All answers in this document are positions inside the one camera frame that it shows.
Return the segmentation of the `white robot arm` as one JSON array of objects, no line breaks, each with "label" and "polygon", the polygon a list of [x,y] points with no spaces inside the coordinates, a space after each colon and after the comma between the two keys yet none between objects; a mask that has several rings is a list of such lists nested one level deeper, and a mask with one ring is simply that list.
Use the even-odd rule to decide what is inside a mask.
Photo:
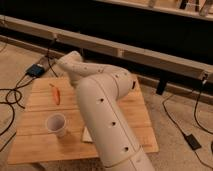
[{"label": "white robot arm", "polygon": [[115,65],[85,63],[77,51],[56,63],[75,87],[80,113],[105,171],[155,171],[117,104],[133,88],[131,73]]}]

